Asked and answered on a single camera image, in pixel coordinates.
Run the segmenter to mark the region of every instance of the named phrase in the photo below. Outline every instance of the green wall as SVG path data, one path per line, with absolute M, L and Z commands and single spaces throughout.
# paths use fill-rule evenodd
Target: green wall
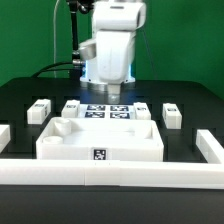
M 55 2 L 0 1 L 0 85 L 53 63 Z M 136 78 L 196 81 L 224 98 L 224 1 L 146 2 L 145 31 L 154 69 L 139 30 Z M 79 15 L 80 41 L 90 37 L 90 27 L 89 16 Z M 70 15 L 65 0 L 58 9 L 57 37 L 58 61 L 70 60 Z

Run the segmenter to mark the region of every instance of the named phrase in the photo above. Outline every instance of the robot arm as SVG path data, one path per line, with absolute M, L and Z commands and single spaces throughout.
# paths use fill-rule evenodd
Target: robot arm
M 120 94 L 120 85 L 128 82 L 134 59 L 135 31 L 145 18 L 146 5 L 138 0 L 95 3 L 93 38 L 80 44 L 80 54 L 87 60 L 88 80 L 108 85 L 109 94 Z

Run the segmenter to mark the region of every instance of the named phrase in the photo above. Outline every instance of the white tray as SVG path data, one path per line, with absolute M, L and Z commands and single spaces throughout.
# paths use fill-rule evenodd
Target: white tray
M 52 118 L 36 142 L 37 159 L 162 161 L 151 120 Z

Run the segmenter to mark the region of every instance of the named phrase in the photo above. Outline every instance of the qr code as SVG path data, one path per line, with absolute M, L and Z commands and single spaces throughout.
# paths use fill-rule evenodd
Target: qr code
M 88 105 L 87 110 L 95 110 L 95 111 L 105 111 L 106 106 L 104 105 Z
M 86 112 L 85 117 L 86 118 L 104 118 L 105 113 L 104 112 Z
M 168 108 L 168 111 L 177 111 L 175 108 Z
M 44 104 L 35 104 L 35 107 L 44 107 Z
M 94 160 L 106 160 L 106 149 L 94 149 L 93 159 Z
M 111 111 L 128 111 L 128 106 L 110 106 Z
M 140 111 L 145 111 L 146 108 L 145 107 L 138 107 L 137 110 L 140 110 Z
M 67 108 L 76 108 L 76 105 L 67 105 Z
M 110 113 L 112 119 L 130 119 L 129 113 Z

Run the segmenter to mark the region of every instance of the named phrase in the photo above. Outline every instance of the black table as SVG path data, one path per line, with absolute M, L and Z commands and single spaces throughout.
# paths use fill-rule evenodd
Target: black table
M 51 99 L 42 125 L 27 124 L 27 109 Z M 36 158 L 35 142 L 67 100 L 107 104 L 107 96 L 69 79 L 18 78 L 0 88 L 0 124 L 12 140 L 0 158 Z M 224 101 L 198 83 L 138 81 L 123 89 L 120 104 L 146 102 L 164 142 L 164 161 L 205 163 L 195 145 L 197 129 L 209 129 L 224 144 Z M 181 130 L 167 130 L 162 104 L 177 104 Z M 85 186 L 0 186 L 0 223 L 223 223 L 224 191 Z

